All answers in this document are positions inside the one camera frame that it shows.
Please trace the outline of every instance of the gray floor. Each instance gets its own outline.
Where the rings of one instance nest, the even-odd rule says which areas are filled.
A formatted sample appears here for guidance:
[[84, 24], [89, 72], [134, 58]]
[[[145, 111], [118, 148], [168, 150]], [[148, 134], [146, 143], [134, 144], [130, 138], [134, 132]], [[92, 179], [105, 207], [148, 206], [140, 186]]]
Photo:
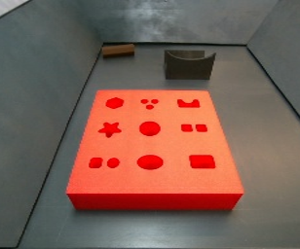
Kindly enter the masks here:
[[[164, 49], [217, 52], [206, 81], [166, 81]], [[245, 196], [232, 212], [76, 211], [65, 194], [100, 89], [208, 89]], [[21, 247], [300, 247], [300, 119], [245, 47], [138, 45], [98, 61]]]

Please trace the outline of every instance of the wooden block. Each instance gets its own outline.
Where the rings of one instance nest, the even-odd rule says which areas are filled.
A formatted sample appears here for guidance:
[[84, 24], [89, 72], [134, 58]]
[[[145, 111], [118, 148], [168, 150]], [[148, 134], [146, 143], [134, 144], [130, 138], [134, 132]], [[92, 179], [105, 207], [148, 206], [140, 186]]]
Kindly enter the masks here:
[[76, 209], [232, 209], [243, 194], [206, 91], [97, 92], [68, 187]]
[[105, 46], [102, 48], [104, 57], [134, 55], [134, 44]]

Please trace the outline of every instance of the gray wall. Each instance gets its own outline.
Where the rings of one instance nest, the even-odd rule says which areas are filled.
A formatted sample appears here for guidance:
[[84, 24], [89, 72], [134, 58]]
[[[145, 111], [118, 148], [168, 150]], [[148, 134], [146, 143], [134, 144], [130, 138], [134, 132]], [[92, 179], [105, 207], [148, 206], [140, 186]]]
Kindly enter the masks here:
[[78, 0], [105, 42], [247, 44], [277, 0]]
[[248, 48], [300, 115], [300, 0], [281, 0]]
[[18, 245], [101, 46], [73, 1], [0, 18], [0, 247]]

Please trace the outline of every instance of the shape sorter board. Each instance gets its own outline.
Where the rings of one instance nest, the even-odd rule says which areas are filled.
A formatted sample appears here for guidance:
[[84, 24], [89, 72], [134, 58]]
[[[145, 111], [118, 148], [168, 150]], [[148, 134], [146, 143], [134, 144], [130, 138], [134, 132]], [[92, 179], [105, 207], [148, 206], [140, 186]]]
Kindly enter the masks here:
[[244, 189], [211, 94], [98, 90], [68, 195], [76, 209], [232, 209]]

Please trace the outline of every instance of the arch-shaped block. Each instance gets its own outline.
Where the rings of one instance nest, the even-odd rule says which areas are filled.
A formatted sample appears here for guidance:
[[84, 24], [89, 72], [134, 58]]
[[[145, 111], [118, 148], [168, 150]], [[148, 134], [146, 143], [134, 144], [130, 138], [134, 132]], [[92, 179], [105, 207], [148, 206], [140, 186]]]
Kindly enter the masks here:
[[165, 51], [166, 79], [209, 80], [217, 54], [204, 51]]

